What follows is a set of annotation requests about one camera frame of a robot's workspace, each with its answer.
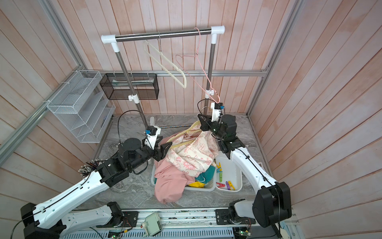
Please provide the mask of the pink wire hanger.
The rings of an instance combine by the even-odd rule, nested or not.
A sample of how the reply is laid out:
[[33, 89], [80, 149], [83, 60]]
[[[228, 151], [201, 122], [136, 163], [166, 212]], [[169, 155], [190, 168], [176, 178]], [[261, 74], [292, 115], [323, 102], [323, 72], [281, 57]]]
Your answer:
[[[198, 45], [197, 45], [197, 48], [196, 48], [196, 51], [195, 51], [195, 54], [194, 55], [176, 55], [176, 62], [180, 65], [181, 67], [181, 72], [184, 73], [186, 72], [186, 74], [191, 77], [191, 79], [194, 80], [194, 82], [204, 91], [205, 93], [205, 99], [206, 100], [212, 100], [213, 102], [215, 102], [216, 104], [220, 103], [220, 96], [218, 95], [217, 91], [212, 87], [212, 83], [211, 83], [211, 77], [206, 73], [202, 63], [200, 62], [199, 60], [199, 48], [200, 48], [200, 44], [201, 44], [201, 39], [202, 39], [202, 33], [201, 31], [195, 27], [194, 28], [195, 30], [198, 31], [198, 35], [199, 35], [199, 41], [198, 41]], [[189, 57], [189, 58], [194, 58], [195, 61], [199, 64], [201, 70], [203, 71], [205, 77], [207, 78], [208, 80], [208, 83], [209, 85], [207, 86], [207, 89], [204, 89], [196, 80], [194, 77], [191, 76], [191, 74], [185, 70], [184, 66], [180, 64], [180, 62], [178, 61], [178, 58], [182, 58], [184, 59], [185, 57]]]

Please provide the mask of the floral pink white garment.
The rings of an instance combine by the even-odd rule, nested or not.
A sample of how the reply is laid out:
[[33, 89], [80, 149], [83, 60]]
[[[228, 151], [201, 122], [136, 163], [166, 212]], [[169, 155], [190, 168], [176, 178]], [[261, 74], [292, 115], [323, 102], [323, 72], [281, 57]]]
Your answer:
[[[188, 145], [187, 148], [180, 151], [178, 155], [182, 156], [185, 160], [189, 160], [197, 168], [198, 173], [196, 177], [198, 177], [212, 165], [214, 159], [218, 156], [218, 152], [219, 148], [212, 133], [202, 131], [197, 139]], [[170, 161], [169, 151], [165, 159]]]

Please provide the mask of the pink jacket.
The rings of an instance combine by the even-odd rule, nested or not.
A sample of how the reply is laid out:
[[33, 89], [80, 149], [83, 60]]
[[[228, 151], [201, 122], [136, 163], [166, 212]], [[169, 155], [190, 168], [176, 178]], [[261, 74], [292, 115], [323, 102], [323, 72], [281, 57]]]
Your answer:
[[178, 201], [185, 187], [195, 182], [197, 168], [189, 160], [178, 155], [188, 145], [190, 144], [170, 149], [170, 161], [162, 159], [154, 162], [156, 166], [154, 177], [157, 179], [154, 195], [162, 204]]

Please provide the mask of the yellow jacket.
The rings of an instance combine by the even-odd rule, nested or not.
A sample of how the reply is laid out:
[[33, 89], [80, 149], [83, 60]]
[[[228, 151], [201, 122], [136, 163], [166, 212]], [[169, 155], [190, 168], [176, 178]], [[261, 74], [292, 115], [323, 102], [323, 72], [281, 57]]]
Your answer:
[[189, 187], [193, 187], [193, 188], [204, 188], [204, 187], [205, 187], [205, 184], [196, 181], [196, 182], [194, 182], [194, 183], [189, 184], [188, 186], [189, 186]]

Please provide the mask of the green sweatshirt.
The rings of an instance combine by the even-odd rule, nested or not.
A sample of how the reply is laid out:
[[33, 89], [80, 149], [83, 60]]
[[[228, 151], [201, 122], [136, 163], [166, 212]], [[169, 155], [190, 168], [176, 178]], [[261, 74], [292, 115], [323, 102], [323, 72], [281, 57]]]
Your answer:
[[198, 177], [196, 177], [195, 181], [203, 183], [203, 184], [207, 184], [214, 179], [215, 172], [216, 172], [215, 167], [211, 165], [205, 172], [201, 173]]

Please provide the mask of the red clothespin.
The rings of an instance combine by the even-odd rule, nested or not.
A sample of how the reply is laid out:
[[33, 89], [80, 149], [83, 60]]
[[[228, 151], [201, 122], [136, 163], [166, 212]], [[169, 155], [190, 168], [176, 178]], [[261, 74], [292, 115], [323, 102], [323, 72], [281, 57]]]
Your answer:
[[219, 182], [217, 182], [216, 185], [217, 185], [218, 188], [223, 188], [223, 187], [226, 186], [225, 184], [222, 184], [222, 183], [219, 183]]

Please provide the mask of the yellow-green plastic hanger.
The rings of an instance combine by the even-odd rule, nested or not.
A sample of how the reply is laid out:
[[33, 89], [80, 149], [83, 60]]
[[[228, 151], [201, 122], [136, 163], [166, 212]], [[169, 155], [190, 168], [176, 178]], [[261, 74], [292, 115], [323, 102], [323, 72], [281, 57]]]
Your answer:
[[175, 136], [170, 137], [166, 143], [171, 142], [171, 148], [191, 144], [201, 133], [201, 122], [197, 120], [189, 128], [177, 133]]

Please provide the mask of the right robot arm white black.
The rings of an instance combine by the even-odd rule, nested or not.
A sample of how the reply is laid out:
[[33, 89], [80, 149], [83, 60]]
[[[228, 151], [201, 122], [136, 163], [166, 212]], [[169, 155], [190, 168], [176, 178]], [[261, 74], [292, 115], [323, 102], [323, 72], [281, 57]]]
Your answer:
[[290, 188], [271, 177], [250, 155], [245, 144], [236, 136], [236, 117], [198, 114], [201, 130], [209, 131], [218, 142], [219, 150], [245, 175], [256, 196], [254, 201], [236, 200], [230, 203], [230, 219], [254, 219], [266, 228], [292, 217]]

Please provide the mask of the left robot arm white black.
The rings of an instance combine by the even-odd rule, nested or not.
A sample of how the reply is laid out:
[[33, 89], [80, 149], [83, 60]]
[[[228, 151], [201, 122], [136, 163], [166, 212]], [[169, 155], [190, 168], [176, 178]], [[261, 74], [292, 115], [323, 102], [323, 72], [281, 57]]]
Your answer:
[[20, 212], [26, 239], [58, 239], [94, 226], [116, 227], [124, 223], [124, 213], [116, 202], [93, 210], [74, 213], [73, 209], [91, 197], [113, 187], [150, 159], [160, 161], [172, 146], [147, 139], [129, 138], [119, 144], [111, 158], [103, 160], [79, 183], [40, 204], [28, 203]]

